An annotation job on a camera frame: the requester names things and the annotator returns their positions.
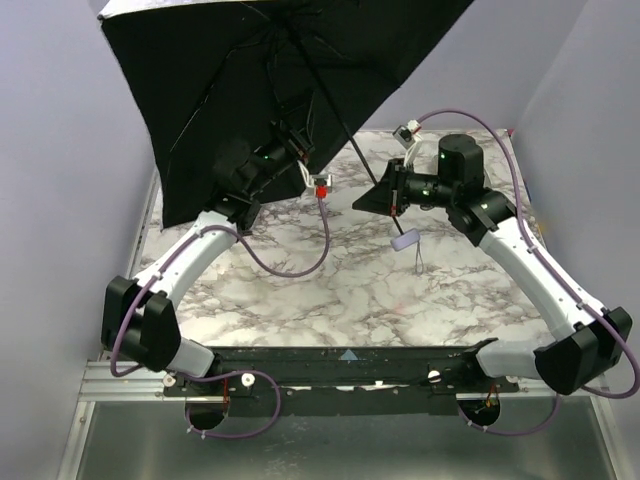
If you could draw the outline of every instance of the umbrella canopy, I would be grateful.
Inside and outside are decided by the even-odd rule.
[[[223,172],[269,144],[274,122],[293,124],[309,170],[322,170],[471,0],[167,3],[112,0],[101,20],[149,129],[170,227],[240,188]],[[268,171],[268,155],[257,165]],[[291,168],[256,198],[303,190]]]

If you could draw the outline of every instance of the marble surface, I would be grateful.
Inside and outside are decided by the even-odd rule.
[[[426,132],[416,171],[435,173],[438,139]],[[485,152],[494,188],[513,199],[509,170],[497,143],[467,132]],[[501,136],[511,148],[506,132]],[[389,158],[403,155],[388,133],[360,132],[357,140],[377,176]],[[178,308],[182,334],[206,345],[399,346],[464,345],[487,337],[547,337],[544,322],[515,282],[451,227],[443,210],[409,209],[405,230],[422,235],[424,273],[415,272],[416,249],[396,253],[390,218],[351,209],[371,187],[351,146],[329,165],[335,188],[327,199],[331,250],[323,266],[301,279],[262,271],[241,245],[211,265]],[[520,185],[526,199],[524,187]],[[158,195],[144,245],[142,267],[151,264],[189,228],[162,231]],[[525,208],[532,230],[538,231]],[[269,265],[301,271],[315,263],[323,231],[313,196],[267,205],[249,242]]]

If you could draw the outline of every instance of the metal floor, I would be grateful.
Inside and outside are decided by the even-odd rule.
[[[498,422],[523,429],[551,398],[503,400]],[[231,419],[234,430],[261,419]],[[281,418],[249,440],[187,435],[179,403],[98,403],[82,480],[571,480],[615,479],[592,402],[567,398],[547,430],[500,438],[457,417]]]

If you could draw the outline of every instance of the black metal base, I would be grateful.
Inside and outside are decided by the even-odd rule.
[[[518,391],[516,384],[504,378],[487,378],[482,373],[476,353],[491,341],[473,347],[212,350],[216,353],[216,374],[260,370],[272,376],[280,386],[284,416],[457,415],[458,393],[486,394],[493,384],[499,385],[501,392]],[[353,388],[345,391],[342,387]],[[273,388],[263,379],[256,378],[254,385],[247,388],[240,377],[232,378],[227,388],[229,416],[268,417],[273,413]],[[222,382],[202,384],[184,378],[165,389],[168,397],[223,394]]]

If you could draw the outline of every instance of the red connector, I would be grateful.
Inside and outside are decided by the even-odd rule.
[[[316,186],[316,198],[327,198],[328,193],[329,187],[327,187],[326,185]]]

